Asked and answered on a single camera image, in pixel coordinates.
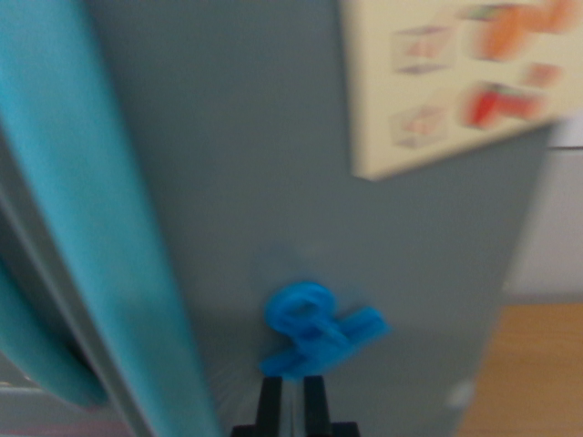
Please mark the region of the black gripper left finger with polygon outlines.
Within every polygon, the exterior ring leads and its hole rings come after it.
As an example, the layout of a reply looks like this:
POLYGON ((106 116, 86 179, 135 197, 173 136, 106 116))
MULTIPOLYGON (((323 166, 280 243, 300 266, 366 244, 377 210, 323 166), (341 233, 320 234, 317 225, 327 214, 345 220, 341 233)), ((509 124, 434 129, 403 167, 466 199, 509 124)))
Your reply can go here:
POLYGON ((279 437, 281 434, 282 377, 266 377, 262 381, 254 435, 279 437))

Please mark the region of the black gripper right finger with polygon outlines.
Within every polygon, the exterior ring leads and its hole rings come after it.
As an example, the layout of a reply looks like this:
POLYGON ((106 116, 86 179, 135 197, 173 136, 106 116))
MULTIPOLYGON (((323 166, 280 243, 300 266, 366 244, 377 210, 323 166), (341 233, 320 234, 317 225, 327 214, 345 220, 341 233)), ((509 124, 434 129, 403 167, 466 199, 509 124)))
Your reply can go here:
POLYGON ((332 423, 322 376, 303 379, 303 399, 305 435, 331 436, 332 423))

